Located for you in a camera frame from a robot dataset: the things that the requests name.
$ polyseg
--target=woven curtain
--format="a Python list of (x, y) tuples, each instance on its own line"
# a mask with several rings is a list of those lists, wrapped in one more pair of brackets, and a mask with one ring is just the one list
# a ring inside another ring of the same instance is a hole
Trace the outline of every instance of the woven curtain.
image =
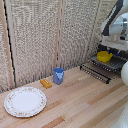
[(59, 0), (6, 0), (6, 6), (17, 86), (52, 75)]
[(0, 93), (14, 88), (5, 10), (0, 0)]
[(85, 50), (95, 19), (98, 0), (66, 0), (61, 41), (61, 67), (85, 62)]

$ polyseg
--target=yellow sponge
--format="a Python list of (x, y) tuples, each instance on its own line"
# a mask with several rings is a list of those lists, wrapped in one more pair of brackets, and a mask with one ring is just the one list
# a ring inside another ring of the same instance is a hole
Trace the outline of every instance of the yellow sponge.
[(46, 79), (40, 80), (40, 83), (41, 83), (45, 88), (50, 88), (50, 87), (52, 87), (51, 83), (48, 82)]

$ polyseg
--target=wood grain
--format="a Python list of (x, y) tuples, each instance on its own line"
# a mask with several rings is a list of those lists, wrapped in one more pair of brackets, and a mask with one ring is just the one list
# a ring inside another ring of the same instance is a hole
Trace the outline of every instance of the wood grain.
[(40, 81), (24, 85), (42, 90), (47, 105), (39, 114), (17, 118), (8, 114), (3, 106), (11, 91), (0, 95), (0, 128), (109, 128), (120, 116), (128, 101), (128, 87), (121, 78), (105, 84), (79, 67), (65, 71), (61, 85), (46, 78), (51, 88), (44, 88)]

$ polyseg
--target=beige curtain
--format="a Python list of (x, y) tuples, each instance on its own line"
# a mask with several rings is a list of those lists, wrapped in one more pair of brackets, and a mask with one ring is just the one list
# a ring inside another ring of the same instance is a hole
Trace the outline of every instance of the beige curtain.
[(4, 3), (0, 0), (0, 93), (14, 88)]

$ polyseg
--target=dish rack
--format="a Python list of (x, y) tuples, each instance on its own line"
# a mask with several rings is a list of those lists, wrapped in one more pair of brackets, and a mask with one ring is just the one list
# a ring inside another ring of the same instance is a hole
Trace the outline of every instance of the dish rack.
[(109, 84), (110, 80), (120, 77), (121, 69), (126, 60), (121, 57), (113, 56), (109, 62), (97, 60), (97, 54), (88, 58), (88, 62), (81, 64), (80, 70), (91, 74), (95, 78)]

